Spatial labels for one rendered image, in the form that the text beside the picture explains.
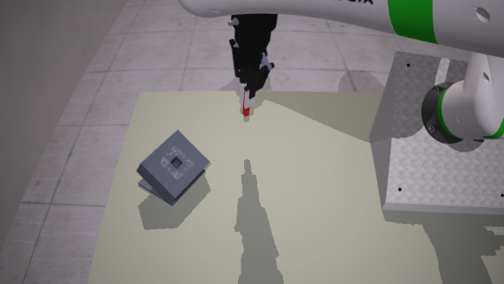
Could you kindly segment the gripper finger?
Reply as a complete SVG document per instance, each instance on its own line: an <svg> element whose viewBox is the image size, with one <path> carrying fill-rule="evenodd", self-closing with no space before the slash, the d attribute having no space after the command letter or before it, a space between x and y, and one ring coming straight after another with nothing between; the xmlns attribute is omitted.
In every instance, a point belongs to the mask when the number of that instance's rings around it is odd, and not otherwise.
<svg viewBox="0 0 504 284"><path fill-rule="evenodd" d="M252 64L252 57L253 54L251 51L249 51L246 54L248 76L247 76L247 86L244 87L245 90L244 108L249 108L255 105L256 91L263 88L263 85L270 73L270 70L275 66L274 63L269 63L264 52L263 52L263 59L258 64Z"/></svg>
<svg viewBox="0 0 504 284"><path fill-rule="evenodd" d="M241 82L239 103L242 104L243 100L244 100L244 93L245 93L244 87L247 86L247 76L248 76L247 60L244 59L245 48L238 47L238 44L234 38L229 40L229 42L230 42L230 45L232 48L232 53L233 53L233 66L234 66L235 77L236 78L239 77L240 82ZM239 52L240 52L240 57L239 57ZM239 71L240 67L241 67L241 70Z"/></svg>

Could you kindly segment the red peg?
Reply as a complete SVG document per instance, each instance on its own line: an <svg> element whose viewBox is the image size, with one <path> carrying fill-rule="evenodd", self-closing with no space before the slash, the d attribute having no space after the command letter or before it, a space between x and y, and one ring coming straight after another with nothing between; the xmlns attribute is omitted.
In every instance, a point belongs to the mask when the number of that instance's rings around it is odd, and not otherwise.
<svg viewBox="0 0 504 284"><path fill-rule="evenodd" d="M249 108L244 108L244 100L243 100L243 111L242 114L246 117L249 115Z"/></svg>

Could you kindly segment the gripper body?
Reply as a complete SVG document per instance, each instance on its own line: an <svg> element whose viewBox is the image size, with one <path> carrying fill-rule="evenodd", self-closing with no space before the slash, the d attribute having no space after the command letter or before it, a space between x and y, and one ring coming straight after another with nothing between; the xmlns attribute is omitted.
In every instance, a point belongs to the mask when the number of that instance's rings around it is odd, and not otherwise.
<svg viewBox="0 0 504 284"><path fill-rule="evenodd" d="M261 62L263 59L263 52L265 56L267 57L267 46L271 40L271 32L268 34L263 34L263 35L249 35L249 34L244 34L235 29L234 31L234 39L237 43L240 43L240 45L245 48L245 57L244 59L247 60L246 58L246 53L251 51L253 54L252 57L252 64L257 64ZM239 47L240 47L239 45Z"/></svg>

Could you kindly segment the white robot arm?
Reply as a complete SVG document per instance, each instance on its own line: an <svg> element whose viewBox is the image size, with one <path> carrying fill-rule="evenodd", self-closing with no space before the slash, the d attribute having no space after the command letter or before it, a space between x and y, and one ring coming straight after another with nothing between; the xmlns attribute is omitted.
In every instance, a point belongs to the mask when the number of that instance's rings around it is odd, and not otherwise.
<svg viewBox="0 0 504 284"><path fill-rule="evenodd" d="M434 139L447 144L504 139L504 0L178 1L201 18L232 15L228 25L249 35L270 33L278 14L286 14L468 50L465 79L440 83L427 92L423 124Z"/></svg>

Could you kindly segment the grey sloped panel with square hole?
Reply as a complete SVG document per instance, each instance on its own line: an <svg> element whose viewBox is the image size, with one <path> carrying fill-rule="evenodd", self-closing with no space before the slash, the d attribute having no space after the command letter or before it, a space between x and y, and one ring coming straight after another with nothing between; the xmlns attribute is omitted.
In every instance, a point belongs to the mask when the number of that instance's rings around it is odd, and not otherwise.
<svg viewBox="0 0 504 284"><path fill-rule="evenodd" d="M138 184L173 206L209 163L177 130L140 163L137 172L143 179Z"/></svg>

